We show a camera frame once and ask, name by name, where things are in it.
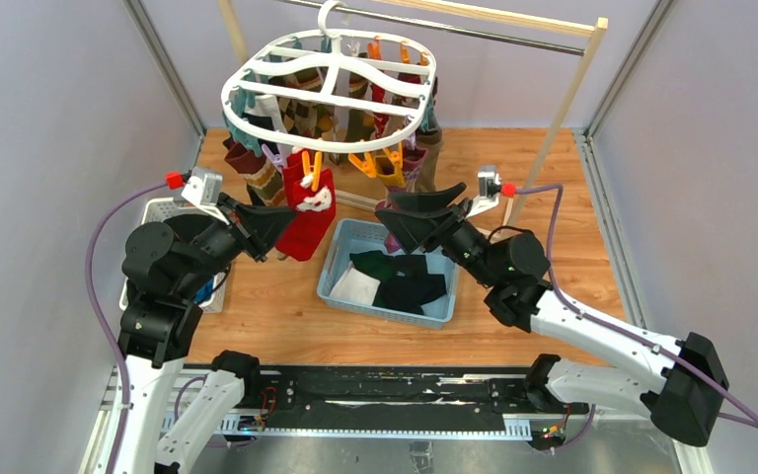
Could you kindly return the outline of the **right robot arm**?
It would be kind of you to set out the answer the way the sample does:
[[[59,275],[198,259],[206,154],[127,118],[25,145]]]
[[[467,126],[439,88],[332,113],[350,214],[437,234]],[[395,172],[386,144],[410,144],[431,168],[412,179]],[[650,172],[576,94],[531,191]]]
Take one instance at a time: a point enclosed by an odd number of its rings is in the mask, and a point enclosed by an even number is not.
[[[684,444],[709,442],[729,383],[714,343],[628,324],[568,296],[556,284],[550,241],[513,228],[496,240],[472,222],[480,198],[462,187],[401,194],[376,217],[408,253],[441,251],[487,290],[485,304],[503,326],[553,338],[601,359],[586,365],[540,355],[524,381],[535,410],[585,403],[650,420]]]

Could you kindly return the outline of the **orange clothes peg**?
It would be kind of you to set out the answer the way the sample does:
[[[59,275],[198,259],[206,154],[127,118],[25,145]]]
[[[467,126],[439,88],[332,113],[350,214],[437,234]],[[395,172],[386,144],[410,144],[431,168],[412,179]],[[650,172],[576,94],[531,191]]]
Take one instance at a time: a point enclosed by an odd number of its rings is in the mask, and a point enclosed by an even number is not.
[[[360,173],[369,179],[377,178],[376,162],[369,152],[360,154],[350,153],[347,156],[348,162]]]
[[[303,149],[300,154],[304,178],[301,186],[316,192],[320,187],[320,177],[323,165],[323,152]]]

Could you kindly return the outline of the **beige striped ribbed sock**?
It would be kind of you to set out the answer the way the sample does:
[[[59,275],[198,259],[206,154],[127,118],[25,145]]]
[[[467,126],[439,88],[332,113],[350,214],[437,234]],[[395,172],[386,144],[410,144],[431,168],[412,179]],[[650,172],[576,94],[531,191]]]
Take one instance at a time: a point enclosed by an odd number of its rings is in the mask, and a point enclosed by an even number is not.
[[[287,204],[281,173],[264,155],[257,156],[231,137],[222,144],[226,150],[224,161],[244,180],[253,205]]]

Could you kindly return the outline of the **black sock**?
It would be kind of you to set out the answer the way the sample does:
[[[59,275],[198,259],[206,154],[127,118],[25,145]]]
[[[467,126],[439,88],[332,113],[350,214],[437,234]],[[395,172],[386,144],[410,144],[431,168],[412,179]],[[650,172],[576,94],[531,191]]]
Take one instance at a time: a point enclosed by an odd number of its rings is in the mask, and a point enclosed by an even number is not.
[[[425,255],[390,257],[398,272],[391,279],[381,282],[374,306],[423,315],[424,305],[447,295],[445,276],[429,271]]]

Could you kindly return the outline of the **lilac clothes peg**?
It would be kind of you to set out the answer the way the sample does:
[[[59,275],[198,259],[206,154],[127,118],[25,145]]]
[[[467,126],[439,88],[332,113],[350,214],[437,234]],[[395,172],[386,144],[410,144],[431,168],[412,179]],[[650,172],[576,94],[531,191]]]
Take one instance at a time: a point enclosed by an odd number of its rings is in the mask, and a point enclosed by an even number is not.
[[[269,147],[267,144],[262,144],[261,151],[266,160],[282,174],[283,169],[288,166],[288,154],[282,154],[277,145]]]

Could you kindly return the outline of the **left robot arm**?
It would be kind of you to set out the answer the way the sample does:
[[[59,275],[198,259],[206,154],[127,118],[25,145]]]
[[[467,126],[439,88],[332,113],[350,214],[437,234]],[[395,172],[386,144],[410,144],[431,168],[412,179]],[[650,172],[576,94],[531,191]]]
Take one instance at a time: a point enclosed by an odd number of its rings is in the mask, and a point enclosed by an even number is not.
[[[297,213],[221,194],[218,216],[200,210],[147,221],[124,244],[126,307],[114,346],[117,425],[103,445],[105,473],[187,473],[227,413],[259,405],[261,363],[225,350],[166,434],[161,432],[176,380],[204,314],[196,295],[242,254],[262,262]]]

